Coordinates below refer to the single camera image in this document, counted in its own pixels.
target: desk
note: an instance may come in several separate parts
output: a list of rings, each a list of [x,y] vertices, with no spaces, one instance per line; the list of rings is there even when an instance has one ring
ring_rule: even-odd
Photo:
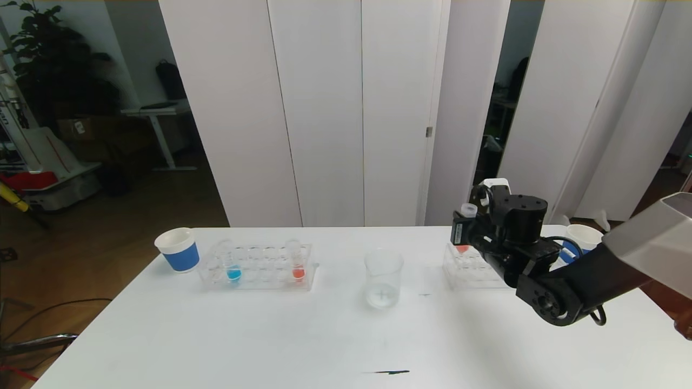
[[[166,163],[168,168],[157,168],[154,170],[197,170],[194,166],[176,166],[173,160],[173,155],[168,148],[168,143],[166,143],[166,137],[163,135],[163,130],[161,129],[161,124],[158,122],[159,116],[166,115],[179,115],[190,112],[190,103],[187,99],[177,100],[178,104],[172,105],[166,108],[155,108],[155,109],[139,109],[139,108],[129,108],[123,109],[120,112],[126,116],[138,116],[138,117],[148,117],[149,121],[152,122],[152,127],[154,128],[154,133],[156,134],[156,139],[158,139],[158,146],[161,148],[161,153],[163,157],[166,158]]]
[[[312,243],[313,289],[207,292],[158,256],[34,388],[689,388],[692,347],[640,290],[605,304],[605,327],[554,327],[512,289],[449,291],[449,227],[194,231],[201,252],[224,237]],[[359,290],[378,246],[406,261],[389,311]]]

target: green leaves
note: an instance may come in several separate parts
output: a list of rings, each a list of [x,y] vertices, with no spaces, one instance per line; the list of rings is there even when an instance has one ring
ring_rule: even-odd
[[[21,31],[10,37],[12,50],[21,58],[14,70],[27,103],[48,121],[43,125],[55,124],[57,103],[69,106],[68,115],[103,114],[104,108],[107,114],[117,112],[119,91],[95,67],[98,61],[112,61],[111,56],[92,53],[81,34],[61,25],[61,6],[41,11],[33,4],[16,0],[3,6],[28,12]]]
[[[46,12],[44,12],[44,15],[51,17],[51,16],[57,14],[58,12],[60,12],[61,9],[62,9],[62,6],[55,6],[55,7],[51,8],[50,10],[47,10]]]

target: cable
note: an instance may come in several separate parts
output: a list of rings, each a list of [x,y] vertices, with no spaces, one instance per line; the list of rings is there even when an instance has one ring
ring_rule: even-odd
[[[11,372],[17,373],[18,375],[20,375],[26,379],[29,379],[31,381],[38,381],[39,380],[37,377],[34,377],[33,375],[28,374],[27,372],[24,372],[20,369],[13,368],[12,366],[0,365],[0,372],[3,370],[9,370]]]
[[[603,305],[599,305],[598,307],[596,307],[596,310],[599,312],[598,316],[596,316],[596,314],[593,312],[591,312],[589,316],[591,316],[591,318],[594,319],[594,323],[596,323],[596,325],[605,325],[606,311],[603,310]]]
[[[546,239],[548,239],[548,240],[563,240],[563,241],[569,242],[572,244],[572,246],[574,246],[574,248],[576,248],[576,251],[579,253],[580,258],[584,256],[584,251],[581,249],[581,247],[579,247],[579,245],[574,240],[572,240],[568,237],[551,236],[551,237],[547,237]],[[594,323],[596,323],[596,325],[605,325],[605,323],[606,323],[605,322],[606,321],[606,315],[605,315],[606,311],[603,309],[603,305],[599,305],[598,307],[596,307],[596,310],[599,313],[598,316],[596,316],[596,314],[594,312],[589,313],[589,316],[591,316],[591,319],[594,320]]]
[[[15,328],[9,335],[5,336],[2,339],[2,343],[5,343],[9,338],[12,337],[12,335],[16,334],[19,330],[21,330],[27,323],[35,319],[38,315],[43,314],[44,312],[50,311],[53,308],[58,308],[63,305],[68,305],[68,304],[75,304],[77,302],[88,302],[88,301],[113,301],[112,298],[85,298],[83,300],[72,300],[72,301],[66,301],[66,302],[61,302],[60,304],[52,305],[48,308],[43,308],[40,311],[36,312],[33,314],[30,318],[26,319],[22,324],[18,325],[17,328]]]
[[[488,197],[488,212],[493,212],[493,192],[485,185],[479,185],[478,190],[482,190],[486,197]]]
[[[584,252],[581,250],[581,247],[579,247],[579,245],[578,245],[574,240],[572,240],[572,239],[570,239],[570,238],[568,238],[568,237],[563,237],[563,236],[550,236],[550,237],[547,237],[546,239],[548,239],[548,240],[564,240],[564,241],[566,241],[566,242],[569,242],[569,243],[572,244],[572,246],[574,246],[574,248],[576,248],[576,251],[577,251],[577,253],[579,254],[579,257],[580,257],[580,258],[584,256]]]
[[[43,365],[47,360],[53,358],[54,356],[59,356],[62,354],[64,350],[60,350],[58,352],[54,352],[50,355],[48,355],[46,358],[43,358],[39,363],[36,363],[34,366],[29,366],[28,368],[19,368],[23,372],[30,372],[31,370],[36,370],[40,365]]]

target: white cup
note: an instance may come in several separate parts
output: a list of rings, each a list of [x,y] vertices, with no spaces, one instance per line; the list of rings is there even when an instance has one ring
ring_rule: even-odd
[[[601,243],[603,233],[595,228],[584,226],[583,224],[572,224],[567,227],[567,237],[574,240],[579,247],[586,251],[591,251]]]
[[[166,231],[154,240],[154,246],[178,273],[191,271],[199,262],[199,252],[190,228],[180,227]]]
[[[574,240],[575,243],[579,245],[579,248],[584,252],[584,254],[596,248],[601,243],[603,239],[603,233],[595,228],[589,226],[584,226],[582,224],[572,224],[567,227],[565,232],[565,237]],[[572,263],[575,259],[579,258],[578,251],[569,242],[562,242],[565,247],[560,252],[560,258],[562,258],[565,263]]]

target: robotic arm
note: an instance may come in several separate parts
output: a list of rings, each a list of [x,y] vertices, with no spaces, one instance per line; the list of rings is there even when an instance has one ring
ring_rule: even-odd
[[[591,316],[605,324],[602,304],[651,278],[692,297],[692,193],[659,200],[614,228],[594,250],[553,271],[562,249],[555,241],[563,237],[540,236],[545,200],[512,195],[504,179],[474,187],[471,199],[485,210],[475,217],[455,213],[453,243],[476,248],[548,323],[565,326]]]

